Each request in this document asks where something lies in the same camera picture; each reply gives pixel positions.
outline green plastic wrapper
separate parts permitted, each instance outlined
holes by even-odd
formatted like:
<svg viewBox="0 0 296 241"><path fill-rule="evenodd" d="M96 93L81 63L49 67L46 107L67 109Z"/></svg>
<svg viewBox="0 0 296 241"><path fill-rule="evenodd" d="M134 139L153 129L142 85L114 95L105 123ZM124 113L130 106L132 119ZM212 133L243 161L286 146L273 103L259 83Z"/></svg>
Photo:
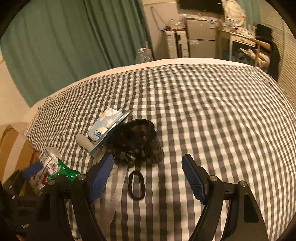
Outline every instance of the green plastic wrapper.
<svg viewBox="0 0 296 241"><path fill-rule="evenodd" d="M77 176L80 175L79 171L75 171L67 167L62 160L59 159L59 167L56 173L50 175L47 181L55 179L58 175L65 175L69 181L73 181Z"/></svg>

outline mattress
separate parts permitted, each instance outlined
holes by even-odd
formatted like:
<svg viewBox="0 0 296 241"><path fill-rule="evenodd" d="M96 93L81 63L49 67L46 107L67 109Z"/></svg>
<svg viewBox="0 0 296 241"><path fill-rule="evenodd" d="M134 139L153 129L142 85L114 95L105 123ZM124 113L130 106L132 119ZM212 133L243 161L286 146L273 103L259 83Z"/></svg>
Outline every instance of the mattress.
<svg viewBox="0 0 296 241"><path fill-rule="evenodd" d="M269 239L276 240L296 212L295 111L276 82L257 67L186 60L124 67L75 83L43 102L26 137L38 150L59 149L66 165L86 173L93 160L75 136L86 134L107 106L132 109L130 120L155 124L165 157L159 165L128 170L107 240L189 239L203 206L182 171L186 153L224 182L247 181ZM141 201L127 194L128 175L135 169L146 184ZM116 185L112 175L94 205L99 223L104 218L99 207L108 203ZM67 205L72 234L79 238ZM225 220L226 204L214 240L220 240Z"/></svg>

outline gingham fabric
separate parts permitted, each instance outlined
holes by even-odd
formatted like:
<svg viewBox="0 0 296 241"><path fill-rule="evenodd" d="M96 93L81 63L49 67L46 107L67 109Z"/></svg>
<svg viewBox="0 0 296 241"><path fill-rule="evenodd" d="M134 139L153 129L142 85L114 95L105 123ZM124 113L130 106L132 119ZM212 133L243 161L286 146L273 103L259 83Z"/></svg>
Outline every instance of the gingham fabric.
<svg viewBox="0 0 296 241"><path fill-rule="evenodd" d="M245 180L256 198L270 240L276 240L296 212L296 115L277 84L259 68L224 64L169 64L101 76L48 98L26 131L39 150L55 147L72 169L92 165L75 136L86 134L106 109L133 109L131 119L156 127L165 158L135 167L146 196L127 194L128 174L107 240L187 241L203 206L194 199L181 167L189 153L199 166L224 182ZM110 200L113 175L99 204ZM73 210L69 220L79 237ZM224 203L214 240L226 220Z"/></svg>

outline curtain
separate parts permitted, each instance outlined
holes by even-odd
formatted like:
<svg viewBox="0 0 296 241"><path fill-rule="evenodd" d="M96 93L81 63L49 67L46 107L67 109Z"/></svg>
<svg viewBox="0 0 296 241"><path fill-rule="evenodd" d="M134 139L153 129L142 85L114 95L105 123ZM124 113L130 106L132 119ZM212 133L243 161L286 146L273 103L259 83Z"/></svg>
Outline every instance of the curtain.
<svg viewBox="0 0 296 241"><path fill-rule="evenodd" d="M261 12L258 0L236 0L246 14L246 24L253 26L253 22L261 24Z"/></svg>
<svg viewBox="0 0 296 241"><path fill-rule="evenodd" d="M134 64L145 46L138 0L31 0L2 36L8 70L29 106L92 74Z"/></svg>

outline black hair tie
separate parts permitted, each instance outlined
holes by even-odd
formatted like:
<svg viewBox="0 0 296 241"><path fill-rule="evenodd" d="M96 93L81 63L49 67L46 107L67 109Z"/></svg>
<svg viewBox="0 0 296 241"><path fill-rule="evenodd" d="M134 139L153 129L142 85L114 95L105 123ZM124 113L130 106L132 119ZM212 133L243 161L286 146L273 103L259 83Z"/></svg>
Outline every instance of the black hair tie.
<svg viewBox="0 0 296 241"><path fill-rule="evenodd" d="M133 194L133 189L132 189L131 183L133 181L134 175L137 175L139 177L139 181L141 184L140 197L136 197ZM145 197L145 193L146 193L146 187L145 187L145 183L144 183L144 177L140 171L135 170L128 176L128 194L131 197L131 199L136 200L136 201L140 201Z"/></svg>

